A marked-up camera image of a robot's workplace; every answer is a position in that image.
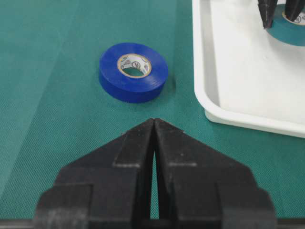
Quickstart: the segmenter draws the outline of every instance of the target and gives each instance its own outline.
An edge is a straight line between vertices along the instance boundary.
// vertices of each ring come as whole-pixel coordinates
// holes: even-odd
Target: tape core
[[[135,68],[143,73],[141,76],[129,75],[123,71],[125,68]],[[119,71],[127,77],[140,79],[149,75],[152,70],[152,64],[144,56],[135,53],[129,53],[121,56],[118,59],[118,69]]]
[[[289,21],[289,22],[292,23],[292,24],[300,25],[300,26],[305,26],[305,13],[304,13],[304,12],[301,12],[301,13],[299,14],[299,16],[297,16],[297,18],[296,18],[295,21],[290,21],[290,20],[286,17],[285,12],[283,12],[282,15],[283,15],[283,18],[285,18],[287,21]]]

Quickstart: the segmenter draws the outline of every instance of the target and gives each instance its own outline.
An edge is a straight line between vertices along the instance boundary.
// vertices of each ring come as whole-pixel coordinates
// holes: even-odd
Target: tape roll
[[[272,26],[267,31],[282,42],[305,46],[305,11],[302,11],[298,18],[292,22],[285,16],[285,5],[277,5]]]
[[[132,76],[124,68],[136,68],[142,76]],[[110,47],[100,58],[100,83],[116,99],[144,103],[157,97],[167,79],[167,65],[155,50],[136,43]]]

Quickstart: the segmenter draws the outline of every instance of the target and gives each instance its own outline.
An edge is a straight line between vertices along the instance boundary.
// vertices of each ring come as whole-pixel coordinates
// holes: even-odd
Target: green cloth
[[[62,166],[150,117],[248,165],[279,217],[304,217],[305,140],[209,122],[194,95],[192,38],[190,0],[1,0],[0,218],[32,217]],[[101,88],[100,55],[121,42],[165,58],[157,99],[128,104]]]

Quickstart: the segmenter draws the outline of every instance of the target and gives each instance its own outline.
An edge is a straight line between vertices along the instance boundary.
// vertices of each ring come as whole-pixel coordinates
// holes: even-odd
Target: tray rim
[[[205,116],[207,119],[216,123],[305,138],[305,125],[227,111],[210,100],[204,89],[205,75],[203,64],[204,46],[202,42],[203,35],[200,13],[201,1],[202,0],[192,0],[194,92],[198,102],[205,109]]]

